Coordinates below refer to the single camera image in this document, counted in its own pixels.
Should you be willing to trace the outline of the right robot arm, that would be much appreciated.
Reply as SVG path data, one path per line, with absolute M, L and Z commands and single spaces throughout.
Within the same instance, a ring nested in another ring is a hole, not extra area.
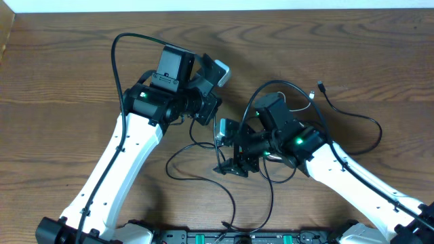
M 326 134 L 294 118 L 277 93 L 254 103 L 264 129 L 242 129 L 236 121 L 221 119 L 216 137 L 232 146 L 234 155 L 215 167 L 220 174 L 247 177 L 259 171 L 259 159 L 278 155 L 282 163 L 325 184 L 366 216 L 373 228 L 348 223 L 332 233 L 330 243 L 432 243 L 433 206 L 392 188 L 354 161 Z

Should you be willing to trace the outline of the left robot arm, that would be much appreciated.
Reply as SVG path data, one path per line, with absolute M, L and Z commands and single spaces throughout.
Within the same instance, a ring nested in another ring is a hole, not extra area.
M 183 115 L 207 125 L 222 100 L 213 88 L 231 77 L 230 68 L 207 54 L 165 45 L 157 70 L 149 70 L 121 93 L 121 114 L 87 182 L 58 220 L 43 218 L 38 243 L 151 243 L 141 224 L 117 228 L 125 198 L 146 158 L 167 128 Z

